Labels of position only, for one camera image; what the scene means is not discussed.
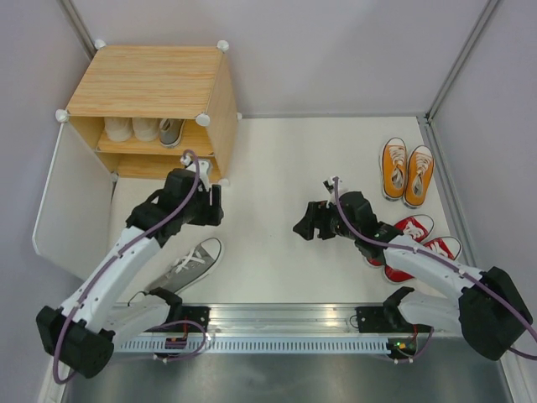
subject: white sneaker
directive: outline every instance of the white sneaker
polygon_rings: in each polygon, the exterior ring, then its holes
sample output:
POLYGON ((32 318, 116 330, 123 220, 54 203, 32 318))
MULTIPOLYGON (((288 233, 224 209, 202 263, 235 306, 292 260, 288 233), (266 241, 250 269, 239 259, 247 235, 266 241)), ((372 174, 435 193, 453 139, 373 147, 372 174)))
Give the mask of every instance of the white sneaker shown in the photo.
POLYGON ((177 294, 209 275, 220 264, 223 255, 222 242, 209 238, 172 263, 168 272, 146 287, 146 290, 161 287, 177 294))

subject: white wall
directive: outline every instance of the white wall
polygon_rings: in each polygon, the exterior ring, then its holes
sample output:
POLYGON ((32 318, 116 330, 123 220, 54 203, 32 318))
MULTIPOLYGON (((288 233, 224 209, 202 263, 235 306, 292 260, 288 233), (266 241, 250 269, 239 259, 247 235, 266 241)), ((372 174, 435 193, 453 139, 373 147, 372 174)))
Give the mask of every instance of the white wall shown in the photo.
POLYGON ((30 402, 49 361, 35 316, 80 284, 36 256, 31 233, 59 129, 54 112, 88 59, 53 1, 2 2, 0 37, 0 400, 30 402))
POLYGON ((428 109, 486 0, 73 0, 109 44, 231 44, 247 114, 428 109))
MULTIPOLYGON (((503 2, 436 118, 478 260, 537 320, 537 2, 503 2)), ((537 354, 529 338, 521 348, 537 354)), ((537 382, 537 364, 527 370, 537 382)))

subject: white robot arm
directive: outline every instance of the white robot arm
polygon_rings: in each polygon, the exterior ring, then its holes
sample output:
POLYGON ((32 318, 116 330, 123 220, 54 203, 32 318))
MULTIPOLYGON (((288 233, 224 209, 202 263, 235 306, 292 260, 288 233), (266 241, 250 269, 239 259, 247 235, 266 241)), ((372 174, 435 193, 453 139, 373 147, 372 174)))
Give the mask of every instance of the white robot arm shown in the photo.
POLYGON ((383 303, 386 322, 394 327, 423 324, 446 330, 462 335, 482 356, 500 359, 525 327, 483 288, 501 296, 527 323, 533 321, 509 275, 498 267, 484 271, 454 263, 425 249, 397 228, 377 221, 363 194, 338 191, 340 184, 337 177, 325 181, 331 199, 309 202, 305 216, 293 231, 308 241, 313 239, 315 230, 320 239, 349 238, 366 258, 402 270, 444 296, 428 296, 401 287, 383 303))
POLYGON ((211 162, 199 160, 198 163, 199 185, 180 212, 170 215, 193 191, 196 164, 171 171, 164 188, 133 209, 119 240, 84 284, 58 309, 45 306, 39 312, 36 322, 47 353, 55 354, 69 312, 74 312, 60 346, 60 361, 91 378, 107 364, 114 346, 151 327, 180 319, 182 300, 162 288, 150 290, 127 309, 112 311, 112 308, 134 276, 183 224, 220 225, 221 188, 209 185, 211 162), (158 228, 153 231, 151 228, 155 226, 158 228))

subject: white board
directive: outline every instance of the white board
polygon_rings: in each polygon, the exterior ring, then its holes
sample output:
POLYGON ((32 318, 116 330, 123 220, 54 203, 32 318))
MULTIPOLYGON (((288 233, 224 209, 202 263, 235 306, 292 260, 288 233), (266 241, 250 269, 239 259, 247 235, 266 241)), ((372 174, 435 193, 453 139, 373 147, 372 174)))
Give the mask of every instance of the white board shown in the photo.
POLYGON ((107 252, 110 172, 70 123, 60 134, 34 227, 35 252, 85 280, 107 252))
POLYGON ((422 113, 486 0, 73 0, 108 44, 229 42, 247 114, 422 113))
MULTIPOLYGON (((329 198, 322 182, 339 175, 349 190, 363 192, 379 220, 396 223, 412 214, 429 214, 435 220, 433 236, 448 235, 434 181, 418 210, 382 197, 378 153, 393 136, 404 139, 409 152, 423 142, 416 118, 243 119, 229 172, 231 186, 222 188, 222 225, 183 226, 120 301, 128 301, 169 262, 212 236, 224 243, 222 264, 180 294, 188 303, 384 301, 399 286, 389 284, 382 270, 367 266, 352 241, 306 242, 292 227, 308 202, 329 198)), ((110 244, 132 209, 163 184, 120 178, 112 201, 110 244)), ((416 280, 405 285, 430 292, 416 280)))

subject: shoe cabinet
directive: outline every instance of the shoe cabinet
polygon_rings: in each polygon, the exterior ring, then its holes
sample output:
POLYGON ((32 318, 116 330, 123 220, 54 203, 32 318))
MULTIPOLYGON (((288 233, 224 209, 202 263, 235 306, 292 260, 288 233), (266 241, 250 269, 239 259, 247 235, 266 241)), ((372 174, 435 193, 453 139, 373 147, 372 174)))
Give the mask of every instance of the shoe cabinet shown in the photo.
POLYGON ((65 109, 34 228, 38 254, 86 278, 107 250, 117 180, 163 180, 192 149, 212 162, 211 181, 227 175, 237 132, 228 44, 103 46, 65 109), (159 139, 112 142, 104 118, 184 119, 173 149, 159 139))
POLYGON ((211 158, 212 179, 227 172, 237 107, 227 56, 217 47, 105 46, 66 108, 69 123, 111 172, 164 179, 185 149, 211 158), (132 136, 113 142, 104 117, 185 119, 173 149, 132 136))

